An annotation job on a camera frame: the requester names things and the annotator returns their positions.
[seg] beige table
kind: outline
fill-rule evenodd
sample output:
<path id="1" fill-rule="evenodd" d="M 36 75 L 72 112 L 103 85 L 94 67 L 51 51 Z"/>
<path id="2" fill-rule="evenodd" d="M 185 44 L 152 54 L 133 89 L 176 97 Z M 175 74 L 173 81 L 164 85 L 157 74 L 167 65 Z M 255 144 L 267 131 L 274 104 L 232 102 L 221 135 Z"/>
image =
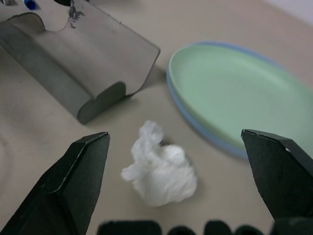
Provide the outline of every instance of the beige table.
<path id="1" fill-rule="evenodd" d="M 37 0 L 35 11 L 47 29 L 59 30 L 67 8 Z M 153 219 L 166 233 L 187 225 L 201 235 L 209 219 L 225 220 L 233 229 L 242 224 L 267 232 L 272 217 L 263 203 L 247 162 L 216 149 L 185 122 L 166 85 L 171 54 L 201 40 L 240 44 L 269 56 L 300 79 L 313 84 L 313 30 L 258 0 L 91 0 L 161 48 L 145 88 L 87 126 L 79 124 L 39 83 L 0 48 L 0 229 L 6 224 L 39 177 L 68 146 L 82 136 L 111 134 L 102 191 L 89 235 L 111 219 Z M 0 4 L 0 20 L 25 11 Z M 132 162 L 130 148 L 138 128 L 152 119 L 167 137 L 183 146 L 199 174 L 196 194 L 160 208 L 143 204 L 132 186 L 120 177 Z"/>

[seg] white tissue paper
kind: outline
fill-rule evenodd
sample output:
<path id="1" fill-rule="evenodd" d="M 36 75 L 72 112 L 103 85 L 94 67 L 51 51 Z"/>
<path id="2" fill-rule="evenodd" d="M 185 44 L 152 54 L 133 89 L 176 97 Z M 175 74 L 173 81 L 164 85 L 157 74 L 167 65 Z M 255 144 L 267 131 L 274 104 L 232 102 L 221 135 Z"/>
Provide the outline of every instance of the white tissue paper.
<path id="1" fill-rule="evenodd" d="M 133 183 L 146 204 L 153 207 L 180 202 L 191 197 L 197 188 L 194 168 L 178 145 L 161 146 L 163 130 L 146 121 L 131 153 L 134 164 L 122 170 L 122 178 Z"/>

